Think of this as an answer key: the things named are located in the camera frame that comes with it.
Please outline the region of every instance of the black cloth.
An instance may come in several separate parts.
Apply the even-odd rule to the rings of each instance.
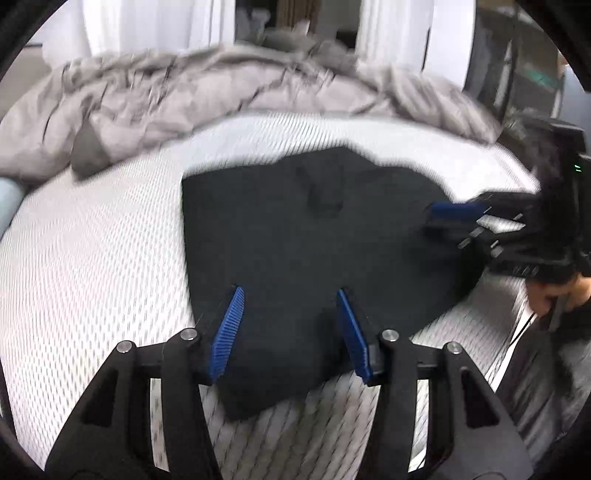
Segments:
[[[482,267],[463,269],[455,246],[424,236],[424,209],[446,199],[423,175],[346,148],[184,179],[195,319],[230,285],[245,292],[218,383],[226,415],[250,417],[351,369],[336,324],[343,286],[377,327],[407,336],[457,303]]]
[[[547,323],[523,334],[496,391],[534,464],[570,430],[591,389],[591,303],[563,313],[555,332]]]

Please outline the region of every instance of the white mattress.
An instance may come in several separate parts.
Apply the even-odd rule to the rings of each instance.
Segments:
[[[537,188],[502,147],[403,121],[290,114],[227,119],[88,181],[77,182],[65,171],[25,198],[0,243],[0,359],[18,440],[39,465],[45,464],[67,416],[117,342],[163,342],[193,324],[182,177],[343,144],[378,164],[420,171],[456,200],[488,189]],[[491,379],[523,308],[521,282],[485,275],[465,301],[414,341],[442,346],[456,340]],[[215,388],[203,389],[224,478],[354,478],[377,392],[344,375],[305,400],[230,423]],[[151,397],[154,460],[165,468],[156,381]],[[414,463],[424,448],[426,409],[423,382]]]

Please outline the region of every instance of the human hand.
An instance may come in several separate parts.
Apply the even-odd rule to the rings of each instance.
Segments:
[[[530,308],[539,316],[546,315],[552,308],[552,300],[568,295],[565,309],[567,312],[580,307],[591,298],[591,278],[577,274],[564,285],[540,283],[535,280],[525,282]]]

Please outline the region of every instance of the finger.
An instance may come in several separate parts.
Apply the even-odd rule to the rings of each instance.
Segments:
[[[543,292],[543,295],[545,295],[546,297],[561,297],[562,295],[568,295],[569,293],[575,291],[578,282],[579,278],[575,277],[562,285],[538,284],[538,288]]]
[[[544,291],[544,286],[538,282],[526,282],[527,298],[530,308],[539,316],[546,315],[552,308],[552,301]]]
[[[589,301],[591,298],[591,290],[587,283],[581,282],[577,287],[570,293],[569,299],[566,302],[566,311],[570,312],[576,307],[580,307]]]

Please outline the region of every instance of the gray duvet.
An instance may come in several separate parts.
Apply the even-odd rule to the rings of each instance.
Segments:
[[[334,64],[325,54],[248,45],[74,61],[2,120],[0,176],[39,184],[71,164],[89,177],[244,110],[402,117],[487,143],[500,133],[493,117],[443,79]]]

